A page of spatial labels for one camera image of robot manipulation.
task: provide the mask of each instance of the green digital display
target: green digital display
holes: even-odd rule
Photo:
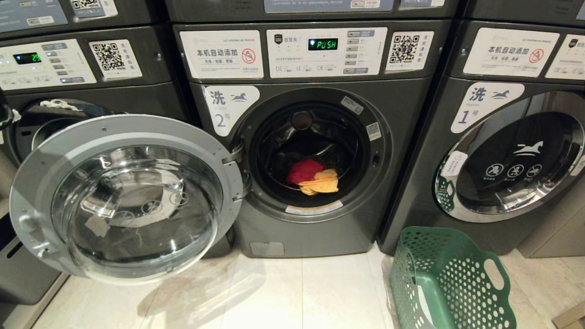
[[[31,64],[31,63],[40,63],[40,56],[38,53],[25,53],[25,54],[16,54],[12,55],[16,62],[19,65],[22,64]]]
[[[337,50],[339,39],[309,39],[309,50]]]

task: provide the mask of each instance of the chinese character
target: chinese character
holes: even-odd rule
[[[211,97],[214,98],[214,104],[225,105],[225,98],[223,97],[223,93],[221,93],[219,91],[213,91],[210,94],[211,94]]]
[[[486,89],[481,87],[481,88],[473,88],[474,91],[472,91],[473,96],[471,98],[469,98],[470,101],[483,101],[483,97],[486,95]]]

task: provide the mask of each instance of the tile floor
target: tile floor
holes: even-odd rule
[[[511,276],[518,328],[554,328],[551,318],[585,300],[585,257],[501,257]],[[250,259],[238,250],[200,261],[158,284],[116,287],[70,277],[42,328],[387,328],[391,257],[360,255]]]

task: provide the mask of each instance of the green laundry basket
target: green laundry basket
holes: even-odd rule
[[[504,279],[501,290],[486,272],[488,259]],[[404,229],[390,270],[390,286],[403,329],[516,328],[508,304],[510,279],[498,256],[482,252],[456,229]]]

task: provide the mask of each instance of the red prohibition sign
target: red prohibition sign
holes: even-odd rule
[[[242,50],[242,60],[246,64],[252,64],[256,61],[256,53],[250,48]]]
[[[536,63],[537,61],[540,61],[544,56],[545,51],[538,48],[530,54],[528,60],[530,61],[530,63]]]

